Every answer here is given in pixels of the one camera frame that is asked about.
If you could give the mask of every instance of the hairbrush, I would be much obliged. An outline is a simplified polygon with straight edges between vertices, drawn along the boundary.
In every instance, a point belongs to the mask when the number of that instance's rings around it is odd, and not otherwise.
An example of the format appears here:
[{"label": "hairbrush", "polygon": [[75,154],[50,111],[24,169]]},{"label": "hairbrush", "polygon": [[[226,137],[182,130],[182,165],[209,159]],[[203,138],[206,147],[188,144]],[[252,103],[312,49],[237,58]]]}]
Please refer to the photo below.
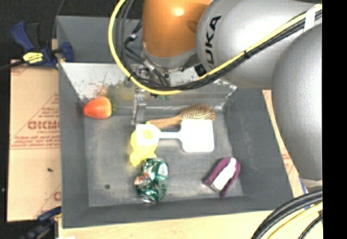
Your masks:
[{"label": "hairbrush", "polygon": [[180,125],[183,119],[206,119],[214,120],[216,113],[213,108],[206,104],[192,105],[180,112],[179,115],[172,118],[155,119],[147,121],[148,124],[153,124],[159,129]]}]

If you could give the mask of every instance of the cardboard sheet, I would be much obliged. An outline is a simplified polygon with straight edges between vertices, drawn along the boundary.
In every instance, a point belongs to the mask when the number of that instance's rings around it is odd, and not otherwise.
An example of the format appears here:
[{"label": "cardboard sheet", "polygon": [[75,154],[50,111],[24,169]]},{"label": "cardboard sheet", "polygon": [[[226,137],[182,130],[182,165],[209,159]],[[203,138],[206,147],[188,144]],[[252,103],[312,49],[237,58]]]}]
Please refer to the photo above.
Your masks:
[{"label": "cardboard sheet", "polygon": [[61,204],[57,70],[11,70],[7,221],[36,219]]}]

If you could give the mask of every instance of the brush bristles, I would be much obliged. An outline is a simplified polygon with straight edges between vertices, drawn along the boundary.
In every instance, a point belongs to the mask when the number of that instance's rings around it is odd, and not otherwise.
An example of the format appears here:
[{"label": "brush bristles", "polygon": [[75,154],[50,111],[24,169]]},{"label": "brush bristles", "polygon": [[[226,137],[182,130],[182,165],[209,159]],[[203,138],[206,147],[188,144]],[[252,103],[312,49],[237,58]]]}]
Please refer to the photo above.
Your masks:
[{"label": "brush bristles", "polygon": [[193,105],[183,110],[180,114],[182,119],[209,119],[214,120],[216,117],[216,113],[213,111],[213,108],[201,104],[201,105]]}]

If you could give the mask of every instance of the metal bracket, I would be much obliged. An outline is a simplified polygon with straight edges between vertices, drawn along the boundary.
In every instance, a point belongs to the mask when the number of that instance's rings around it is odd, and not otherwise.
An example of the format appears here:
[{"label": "metal bracket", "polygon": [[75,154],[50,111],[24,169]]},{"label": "metal bracket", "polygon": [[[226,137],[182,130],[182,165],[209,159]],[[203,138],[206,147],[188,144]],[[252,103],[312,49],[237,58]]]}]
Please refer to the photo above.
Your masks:
[{"label": "metal bracket", "polygon": [[147,103],[144,101],[145,92],[146,91],[141,88],[135,89],[133,118],[131,120],[131,125],[140,124],[145,121],[145,113],[146,113],[146,106],[147,106]]}]

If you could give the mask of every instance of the green can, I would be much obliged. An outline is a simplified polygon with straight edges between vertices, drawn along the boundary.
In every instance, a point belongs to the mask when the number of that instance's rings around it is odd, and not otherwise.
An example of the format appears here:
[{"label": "green can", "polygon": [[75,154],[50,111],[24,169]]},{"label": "green can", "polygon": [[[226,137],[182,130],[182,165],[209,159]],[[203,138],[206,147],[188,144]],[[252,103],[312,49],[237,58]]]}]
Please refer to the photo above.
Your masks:
[{"label": "green can", "polygon": [[145,203],[157,203],[165,196],[168,187],[169,166],[160,158],[146,159],[141,173],[134,181],[137,195]]}]

